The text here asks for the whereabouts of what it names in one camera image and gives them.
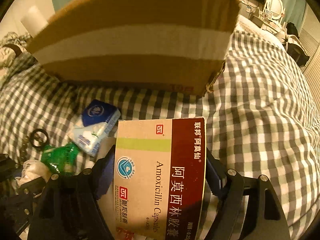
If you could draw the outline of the white oval vanity mirror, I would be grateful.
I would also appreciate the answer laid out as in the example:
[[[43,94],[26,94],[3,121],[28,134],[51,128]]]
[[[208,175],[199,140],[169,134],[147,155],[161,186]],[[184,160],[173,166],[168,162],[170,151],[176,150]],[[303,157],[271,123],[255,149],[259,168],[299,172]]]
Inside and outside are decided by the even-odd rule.
[[[280,20],[284,14],[285,8],[282,0],[266,0],[265,10],[271,13],[273,20]]]

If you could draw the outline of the chair with piled clothes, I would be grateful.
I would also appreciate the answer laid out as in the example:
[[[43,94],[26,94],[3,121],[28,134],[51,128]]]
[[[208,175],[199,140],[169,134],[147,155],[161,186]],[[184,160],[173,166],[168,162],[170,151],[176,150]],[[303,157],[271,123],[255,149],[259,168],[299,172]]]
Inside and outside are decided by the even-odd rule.
[[[283,46],[298,67],[304,67],[309,61],[310,56],[306,53],[306,50],[300,42],[296,26],[291,22],[286,25],[286,35]]]

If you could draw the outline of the white dressing table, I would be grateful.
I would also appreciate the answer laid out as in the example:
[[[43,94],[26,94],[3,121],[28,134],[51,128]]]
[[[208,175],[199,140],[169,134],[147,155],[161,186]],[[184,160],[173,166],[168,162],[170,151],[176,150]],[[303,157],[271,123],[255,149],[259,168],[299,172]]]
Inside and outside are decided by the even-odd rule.
[[[257,14],[252,14],[249,19],[257,25],[260,29],[268,31],[269,33],[273,34],[274,36],[277,35],[286,35],[287,32],[284,28],[280,25],[273,22],[271,19],[268,18],[268,14],[264,12],[258,12]]]

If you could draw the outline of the white fluffy blanket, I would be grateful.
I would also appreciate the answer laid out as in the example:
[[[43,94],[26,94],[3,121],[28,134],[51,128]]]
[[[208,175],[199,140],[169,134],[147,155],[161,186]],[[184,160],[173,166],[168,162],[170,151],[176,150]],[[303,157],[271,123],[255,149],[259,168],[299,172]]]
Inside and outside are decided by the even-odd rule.
[[[284,46],[273,34],[263,29],[260,29],[256,24],[254,24],[252,21],[250,21],[249,19],[245,18],[242,15],[238,15],[235,30],[244,31],[247,33],[257,35],[259,38],[263,38],[266,41],[274,44],[275,46],[285,51]]]

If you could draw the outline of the amoxicillin capsules medicine box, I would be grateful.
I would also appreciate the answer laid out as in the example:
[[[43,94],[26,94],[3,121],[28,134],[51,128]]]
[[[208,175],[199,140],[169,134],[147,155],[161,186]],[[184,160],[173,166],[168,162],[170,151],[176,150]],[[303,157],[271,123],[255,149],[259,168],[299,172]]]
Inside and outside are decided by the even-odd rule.
[[[206,174],[203,117],[120,121],[116,239],[195,239]]]

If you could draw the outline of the white louvered wardrobe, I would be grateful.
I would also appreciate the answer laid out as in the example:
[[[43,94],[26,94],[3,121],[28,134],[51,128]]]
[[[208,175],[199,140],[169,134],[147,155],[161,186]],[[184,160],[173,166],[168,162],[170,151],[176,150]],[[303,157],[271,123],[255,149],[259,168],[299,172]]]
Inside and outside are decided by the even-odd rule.
[[[319,20],[313,10],[307,4],[304,14],[299,39],[310,56],[302,68],[310,89],[319,94]]]

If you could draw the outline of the blue white tissue pack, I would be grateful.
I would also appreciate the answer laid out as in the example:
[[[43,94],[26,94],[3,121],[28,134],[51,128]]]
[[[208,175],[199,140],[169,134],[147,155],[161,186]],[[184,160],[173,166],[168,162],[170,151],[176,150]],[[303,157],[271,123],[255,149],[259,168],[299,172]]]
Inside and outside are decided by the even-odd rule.
[[[112,131],[119,118],[116,106],[94,99],[68,131],[68,137],[90,156],[98,153],[101,142]]]

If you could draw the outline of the green foil snack bag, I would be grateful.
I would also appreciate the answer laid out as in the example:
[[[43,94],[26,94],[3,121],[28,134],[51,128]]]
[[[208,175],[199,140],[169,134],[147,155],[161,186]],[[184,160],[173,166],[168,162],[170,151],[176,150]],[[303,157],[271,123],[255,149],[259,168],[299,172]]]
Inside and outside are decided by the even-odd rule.
[[[80,149],[73,142],[69,142],[61,147],[46,145],[43,148],[41,162],[44,163],[52,173],[59,173],[63,176],[73,176],[75,174],[76,158],[79,152]]]

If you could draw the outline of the grey checkered bed sheet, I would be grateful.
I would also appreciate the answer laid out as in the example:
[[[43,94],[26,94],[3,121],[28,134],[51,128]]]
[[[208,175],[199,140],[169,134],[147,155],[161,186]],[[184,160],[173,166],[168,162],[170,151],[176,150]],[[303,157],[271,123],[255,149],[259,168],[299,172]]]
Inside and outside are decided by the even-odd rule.
[[[124,120],[206,119],[207,147],[246,177],[269,177],[290,236],[299,239],[319,211],[319,111],[293,59],[258,35],[236,31],[225,70],[199,98],[149,89],[73,86],[45,73],[24,51],[1,79],[1,152],[17,160],[26,135],[45,129],[54,146],[94,99]]]

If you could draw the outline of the narrow teal curtain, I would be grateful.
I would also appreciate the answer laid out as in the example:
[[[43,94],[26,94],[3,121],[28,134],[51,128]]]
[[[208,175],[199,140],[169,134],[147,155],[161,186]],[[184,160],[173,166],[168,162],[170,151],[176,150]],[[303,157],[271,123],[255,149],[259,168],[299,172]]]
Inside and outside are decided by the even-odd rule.
[[[298,31],[301,30],[303,25],[306,0],[281,0],[285,8],[284,17],[282,20],[286,23],[293,23]]]

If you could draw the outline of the floral white black quilt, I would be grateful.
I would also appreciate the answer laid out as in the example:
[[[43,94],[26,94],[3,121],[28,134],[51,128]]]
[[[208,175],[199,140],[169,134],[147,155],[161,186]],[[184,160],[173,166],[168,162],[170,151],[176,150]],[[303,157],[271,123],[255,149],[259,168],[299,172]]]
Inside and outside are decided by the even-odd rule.
[[[8,74],[14,60],[26,51],[31,39],[29,33],[18,35],[15,32],[9,32],[1,39],[1,81]]]

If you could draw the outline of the brown cardboard box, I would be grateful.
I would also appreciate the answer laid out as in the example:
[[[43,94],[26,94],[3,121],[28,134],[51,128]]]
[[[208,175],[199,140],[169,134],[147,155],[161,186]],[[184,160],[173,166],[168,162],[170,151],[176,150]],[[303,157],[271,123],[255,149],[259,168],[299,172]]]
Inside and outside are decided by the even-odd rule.
[[[238,14],[239,0],[73,0],[27,51],[61,81],[203,96]]]

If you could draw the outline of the white crumpled tissue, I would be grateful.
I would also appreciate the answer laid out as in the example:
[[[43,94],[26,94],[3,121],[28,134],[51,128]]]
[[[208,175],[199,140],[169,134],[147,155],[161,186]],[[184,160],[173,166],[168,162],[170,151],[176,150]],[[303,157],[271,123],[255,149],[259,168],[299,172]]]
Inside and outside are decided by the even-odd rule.
[[[47,183],[51,175],[49,168],[41,161],[28,160],[23,163],[21,176],[16,177],[17,185],[22,186],[40,177]]]

